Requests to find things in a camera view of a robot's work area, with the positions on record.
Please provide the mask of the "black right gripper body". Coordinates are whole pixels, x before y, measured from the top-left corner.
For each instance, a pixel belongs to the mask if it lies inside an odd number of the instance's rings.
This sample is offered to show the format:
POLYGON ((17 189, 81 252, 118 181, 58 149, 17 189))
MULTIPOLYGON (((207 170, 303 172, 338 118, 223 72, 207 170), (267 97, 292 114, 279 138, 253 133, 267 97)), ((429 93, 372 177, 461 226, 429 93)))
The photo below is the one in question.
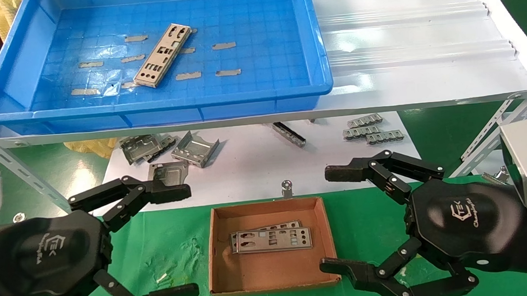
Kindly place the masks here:
POLYGON ((432 179, 411 193, 409 230, 421 241, 419 255, 441 270, 449 264, 489 272, 513 266, 513 247, 525 216, 509 187, 432 179))

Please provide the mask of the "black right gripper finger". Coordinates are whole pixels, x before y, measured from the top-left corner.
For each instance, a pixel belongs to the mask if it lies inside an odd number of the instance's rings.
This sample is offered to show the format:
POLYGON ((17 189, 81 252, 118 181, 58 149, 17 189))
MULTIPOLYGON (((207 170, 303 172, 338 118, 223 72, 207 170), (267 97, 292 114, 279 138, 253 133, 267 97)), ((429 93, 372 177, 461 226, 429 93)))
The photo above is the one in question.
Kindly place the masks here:
POLYGON ((479 285, 479 279, 458 262, 445 264, 449 277, 414 286, 399 283, 395 276, 417 254, 422 242, 410 237, 380 266, 365 261, 324 257, 320 261, 323 273, 346 276, 358 291, 378 293, 381 296, 463 296, 479 285))
POLYGON ((426 183, 444 178, 442 166, 412 156, 385 150, 370 158, 353 158, 349 164, 328 165, 325 179, 336 182, 370 181, 397 204, 410 202, 412 188, 402 177, 426 183))

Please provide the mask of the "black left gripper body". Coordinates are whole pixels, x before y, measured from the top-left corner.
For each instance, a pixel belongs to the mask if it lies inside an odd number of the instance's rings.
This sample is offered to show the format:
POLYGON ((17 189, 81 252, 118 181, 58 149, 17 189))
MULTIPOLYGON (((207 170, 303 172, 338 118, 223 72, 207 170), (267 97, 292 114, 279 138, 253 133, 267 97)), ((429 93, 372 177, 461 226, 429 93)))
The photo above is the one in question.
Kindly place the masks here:
POLYGON ((111 237, 81 210, 0 229, 0 296, 89 296, 111 263, 111 237))

